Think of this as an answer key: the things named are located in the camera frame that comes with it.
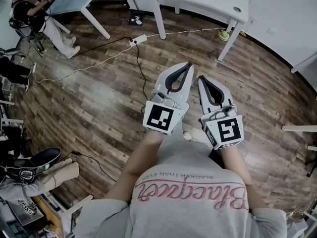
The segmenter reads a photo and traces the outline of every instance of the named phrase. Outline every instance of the power strip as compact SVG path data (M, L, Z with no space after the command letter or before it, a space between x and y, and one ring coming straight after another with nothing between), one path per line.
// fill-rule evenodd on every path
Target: power strip
M147 41L147 39L148 38L145 34L141 35L137 38L134 38L132 41L130 41L130 46L134 47L135 45L139 45L140 43Z
M35 69L36 69L36 63L33 65L32 73L35 72Z

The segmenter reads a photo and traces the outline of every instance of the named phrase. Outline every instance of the table leg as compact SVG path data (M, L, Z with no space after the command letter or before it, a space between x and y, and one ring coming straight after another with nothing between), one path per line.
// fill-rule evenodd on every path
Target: table leg
M64 27L61 23L59 23L56 19L52 18L55 25L58 26L61 30L63 30L66 34L70 34L70 31Z
M179 14L179 12L180 12L179 7L176 6L176 7L175 7L175 13L176 13L176 14Z
M157 22L159 36L161 39L165 40L166 34L164 29L164 23L159 8L159 2L157 0L152 0L152 10L154 12L155 21Z
M306 148L307 148L307 150L316 151L317 152L317 147L315 147L315 146L309 145Z
M94 16L87 10L87 8L82 8L81 12L88 18L88 20L101 32L103 36L110 39L110 34L100 25L100 23L95 19Z
M235 21L234 19L230 19L230 22L229 22L229 25L228 25L228 27L227 27L226 32L227 32L227 33L230 33L232 27L234 27L236 24L237 24L237 21Z
M303 62L299 63L298 65L296 65L294 68L291 69L291 73L295 73L297 71L302 71L304 70L307 66L309 66L310 64L312 64L314 61L317 60L317 53L310 56L309 58L307 58L306 60L304 60Z
M282 127L282 130L284 130L284 131L317 132L317 125L304 125L304 126L284 125Z
M229 51L229 49L231 48L232 44L234 43L234 41L237 39L242 27L243 27L244 23L243 22L238 22L236 27L234 28L229 40L226 43L226 46L224 46L223 50L221 51L218 60L222 61L222 59L224 58L224 56L227 54L227 52Z

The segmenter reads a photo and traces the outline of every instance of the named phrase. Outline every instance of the chair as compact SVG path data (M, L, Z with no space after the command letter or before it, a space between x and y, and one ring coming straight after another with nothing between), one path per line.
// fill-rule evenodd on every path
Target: chair
M12 105L14 106L15 103L14 102L8 102L8 101L1 101L0 100L0 131L2 131L2 127L3 126L15 126L15 127L19 127L19 124L23 124L24 121L23 120L18 120L18 119L9 119L7 116L7 112L6 112L6 105Z
M0 92L0 100L5 101L4 95L3 95L3 91L8 92L8 97L9 101L11 100L11 85L12 83L7 80L5 77L0 76L0 88L1 88L1 92Z
M41 57L43 57L43 51L45 49L41 41L39 40L38 36L32 31L32 29L29 26L24 25L20 29L15 29L15 31L20 37L26 38L28 43L30 43L35 48L37 53Z
M317 142L314 142L314 145L313 145L313 146L308 146L308 147L307 147L307 149L313 150L313 151L315 151L314 149L316 149L316 148L317 148ZM311 161L306 161L306 162L305 162L305 165L308 165L308 164L310 164L310 163L314 163L314 165L313 165L313 168L312 168L310 174L307 174L307 177L311 177L311 175L312 175L314 169L317 168L317 155L316 155L316 157L315 157L313 160L311 160Z

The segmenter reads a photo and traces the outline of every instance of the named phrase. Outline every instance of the sneaker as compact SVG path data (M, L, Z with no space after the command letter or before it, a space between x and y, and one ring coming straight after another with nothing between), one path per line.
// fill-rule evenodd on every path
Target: sneaker
M69 54L68 56L66 56L68 59L71 59L74 55L76 55L78 52L80 51L80 46L76 46L75 48L73 48L73 51L71 54Z
M192 139L192 135L186 131L183 133L183 138L186 139L186 140L191 140Z
M65 43L65 45L72 47L75 43L75 41L77 40L77 38L74 36L71 39L68 38L63 38L63 41Z
M28 83L25 85L26 92L29 90L29 85L30 85L30 79L28 78Z

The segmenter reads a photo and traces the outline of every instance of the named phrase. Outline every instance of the black cable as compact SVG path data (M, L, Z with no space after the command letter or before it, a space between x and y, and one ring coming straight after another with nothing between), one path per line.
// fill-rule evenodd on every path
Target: black cable
M32 205L32 206L35 206L35 205L39 204L43 199L46 199L46 198L48 198L49 196L52 196L53 191L56 189L57 183L56 183L55 177L54 177L51 173L46 173L46 174L51 175L51 176L53 177L54 182L55 182L54 189L52 189L51 193L50 193L48 196L41 198L39 202L37 202L36 204L34 204L34 205Z
M86 50L86 51L84 51L84 52L78 53L78 54L74 55L73 57L82 55L82 54L84 54L84 53L86 53L86 52L88 52L88 51L95 50L95 49L97 49L97 48L106 46L106 45L108 45L108 44L111 44L111 43L114 43L114 42L117 42L117 41L121 41L121 40L126 39L126 38L130 39L130 42L132 42L132 39L131 39L130 37L122 37L121 39L115 40L115 41L113 41L113 42L108 42L108 43L106 43L106 44L102 44L102 45L99 45L99 46L94 47L94 48L92 48L92 49L88 49L88 50Z
M148 99L148 97L147 97L147 95L145 94L145 91L144 91L145 85L146 85L146 83L147 83L147 78L146 78L145 75L143 74L142 68L141 68L141 66L140 66L140 64L139 64L139 53L140 53L139 46L137 45L137 41L134 41L134 43L135 43L135 45L136 45L137 48L138 48L137 64L138 64L138 66L139 66L139 68L140 68L140 72L141 72L141 74L142 74L142 76L143 76L143 78L144 78L144 84L143 84L142 92L143 92L143 95L145 96L145 98L146 98L147 101L148 101L149 99ZM141 113L143 113L143 114L144 114L144 111L143 111L144 108L145 108L145 106L143 106L143 107L141 108Z
M30 58L30 56L29 56L28 54L25 54L25 53L23 53L23 52L19 52L19 53L17 54L19 57L20 57L19 54L23 54L24 57L28 57L28 58L31 60L31 62L32 62L33 64L35 64L34 61Z
M44 24L45 24L45 27L44 27L44 29L43 29L43 31L42 32L38 32L38 33L43 33L44 32L44 30L45 30L45 28L46 28L46 22L50 19L50 17L51 17L51 14L52 14L52 12L51 12L51 8L49 7L49 10L50 10L50 14L48 15L49 17L47 18L47 19L45 19L45 17L44 17Z
M62 162L63 160L65 160L66 158L67 158L67 156L69 155L69 154L71 154L72 152L70 152L70 153L68 153L64 158L62 158L59 162L57 162L57 163L60 163L60 162Z
M48 39L46 39L44 36L43 36L43 34L41 34L41 37L44 39L44 40L46 40L48 43L51 43L51 44L53 44L53 42L51 42L51 41L49 41Z
M117 182L115 179L113 179L110 175L108 175L108 174L102 169L102 167L101 167L101 165L100 165L100 162L99 162L98 160L96 160L96 159L94 159L93 157L90 157L90 156L88 156L88 155L84 155L84 154L82 154L82 153L80 153L80 152L75 152L75 151L73 151L73 152L71 152L71 153L74 154L74 155L78 155L78 156L81 155L81 156L84 156L84 157L87 157L87 158L90 158L90 159L96 161L96 162L98 163L99 167L100 167L100 170L101 170L103 173L105 173L111 180Z

